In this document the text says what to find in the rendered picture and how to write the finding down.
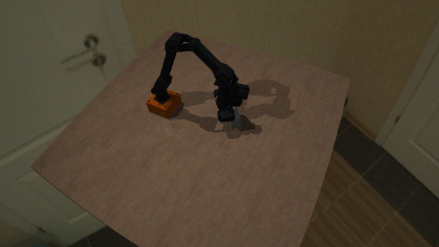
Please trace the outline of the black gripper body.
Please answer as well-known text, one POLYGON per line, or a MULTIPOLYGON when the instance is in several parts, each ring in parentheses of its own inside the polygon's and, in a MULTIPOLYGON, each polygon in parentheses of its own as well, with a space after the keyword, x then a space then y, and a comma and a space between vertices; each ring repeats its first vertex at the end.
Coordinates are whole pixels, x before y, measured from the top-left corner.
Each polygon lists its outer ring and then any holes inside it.
POLYGON ((222 122, 225 121, 234 121, 235 120, 235 114, 234 112, 230 109, 230 100, 232 99, 232 95, 228 96, 228 97, 222 97, 218 94, 218 89, 215 89, 213 91, 214 97, 217 97, 217 103, 218 106, 221 107, 222 111, 220 112, 220 119, 222 122))

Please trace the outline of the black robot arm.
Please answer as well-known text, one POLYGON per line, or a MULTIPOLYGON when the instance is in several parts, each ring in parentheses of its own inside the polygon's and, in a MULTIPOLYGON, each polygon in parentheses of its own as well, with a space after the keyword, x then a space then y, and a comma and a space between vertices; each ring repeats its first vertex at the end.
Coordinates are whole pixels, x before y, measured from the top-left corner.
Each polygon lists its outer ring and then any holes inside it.
POLYGON ((208 66, 216 79, 214 85, 218 87, 218 94, 222 97, 232 95, 230 100, 230 109, 233 106, 241 106, 243 100, 248 98, 250 87, 244 84, 238 84, 238 77, 234 70, 227 64, 221 63, 201 42, 198 38, 188 34, 175 32, 165 43, 165 59, 161 74, 151 89, 155 94, 154 100, 164 104, 171 96, 167 94, 167 89, 172 81, 170 76, 171 68, 174 63, 177 52, 192 51, 199 57, 203 63, 208 66), (183 42, 188 42, 183 44, 183 42))

